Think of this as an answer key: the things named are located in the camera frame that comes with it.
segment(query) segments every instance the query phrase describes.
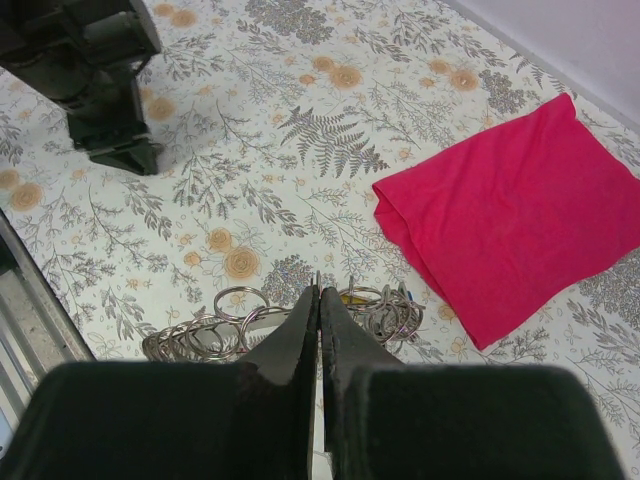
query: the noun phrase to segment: pink fabric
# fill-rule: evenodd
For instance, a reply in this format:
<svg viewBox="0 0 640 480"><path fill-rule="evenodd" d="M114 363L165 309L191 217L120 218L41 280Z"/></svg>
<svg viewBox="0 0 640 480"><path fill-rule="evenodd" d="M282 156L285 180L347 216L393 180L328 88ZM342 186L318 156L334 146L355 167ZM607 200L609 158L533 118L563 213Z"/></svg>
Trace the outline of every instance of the pink fabric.
<svg viewBox="0 0 640 480"><path fill-rule="evenodd" d="M640 181L566 94L373 188L385 235L480 349L640 246Z"/></svg>

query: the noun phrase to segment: white wall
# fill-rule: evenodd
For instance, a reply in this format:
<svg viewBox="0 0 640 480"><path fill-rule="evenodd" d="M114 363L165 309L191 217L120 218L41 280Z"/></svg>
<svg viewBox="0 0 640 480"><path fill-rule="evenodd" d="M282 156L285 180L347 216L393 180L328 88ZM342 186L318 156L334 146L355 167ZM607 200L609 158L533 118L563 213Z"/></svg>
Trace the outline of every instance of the white wall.
<svg viewBox="0 0 640 480"><path fill-rule="evenodd" d="M445 1L639 131L640 0Z"/></svg>

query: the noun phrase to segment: floral tablecloth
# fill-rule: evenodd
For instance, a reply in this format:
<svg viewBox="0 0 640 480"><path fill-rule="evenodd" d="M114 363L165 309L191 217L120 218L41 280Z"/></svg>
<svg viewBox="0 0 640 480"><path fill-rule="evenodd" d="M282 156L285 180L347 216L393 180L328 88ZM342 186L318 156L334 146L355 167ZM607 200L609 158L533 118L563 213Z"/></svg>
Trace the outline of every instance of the floral tablecloth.
<svg viewBox="0 0 640 480"><path fill-rule="evenodd" d="M290 305L316 269L341 286L349 275L379 288L405 280L427 310L402 360L569 368L639 477L640 251L479 352L372 215L374 181L534 110L563 84L431 0L148 7L164 51L140 85L166 146L160 175L89 163L59 108L0 76L0 207L99 358L140 358L147 333L211 309L229 285ZM570 93L640 174L638 137Z"/></svg>

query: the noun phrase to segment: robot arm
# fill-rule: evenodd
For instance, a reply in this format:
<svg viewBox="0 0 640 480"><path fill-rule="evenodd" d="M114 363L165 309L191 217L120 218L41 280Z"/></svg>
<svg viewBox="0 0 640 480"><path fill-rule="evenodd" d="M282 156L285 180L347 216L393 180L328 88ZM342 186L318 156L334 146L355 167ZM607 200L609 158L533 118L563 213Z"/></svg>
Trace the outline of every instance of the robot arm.
<svg viewBox="0 0 640 480"><path fill-rule="evenodd" d="M141 0L0 0L0 66L67 112L95 163L158 173L135 76L160 49Z"/></svg>

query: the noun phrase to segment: blurred black object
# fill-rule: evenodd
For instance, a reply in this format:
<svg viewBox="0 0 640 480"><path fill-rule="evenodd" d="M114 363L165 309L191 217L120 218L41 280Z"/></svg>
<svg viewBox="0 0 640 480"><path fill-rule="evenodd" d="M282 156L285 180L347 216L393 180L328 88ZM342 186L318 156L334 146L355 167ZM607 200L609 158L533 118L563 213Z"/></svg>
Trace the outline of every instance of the blurred black object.
<svg viewBox="0 0 640 480"><path fill-rule="evenodd" d="M548 367L409 367L308 287L228 365L84 363L36 391L0 479L308 479L318 333L334 477L622 479L587 392Z"/></svg>
<svg viewBox="0 0 640 480"><path fill-rule="evenodd" d="M140 175L158 147L135 77L160 48L141 0L0 0L0 66L67 112L91 161Z"/></svg>

